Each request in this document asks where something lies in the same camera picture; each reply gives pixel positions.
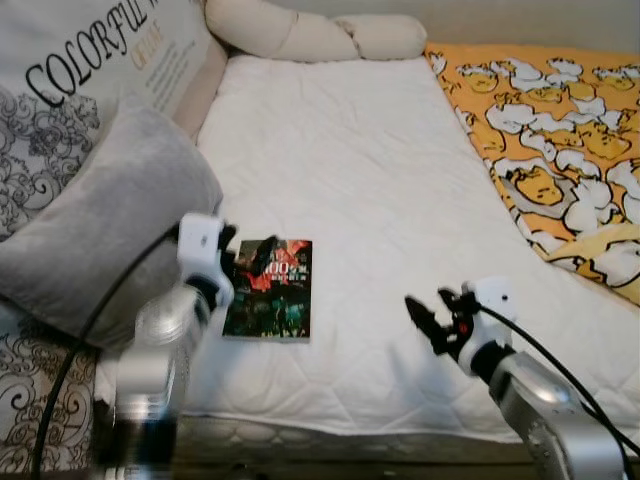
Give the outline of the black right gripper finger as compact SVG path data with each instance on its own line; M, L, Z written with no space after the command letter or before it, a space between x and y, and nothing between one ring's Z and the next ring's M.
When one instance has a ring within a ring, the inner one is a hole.
M434 312L415 297L406 298L406 308L412 324L428 338L431 348L444 349L445 329L436 321Z

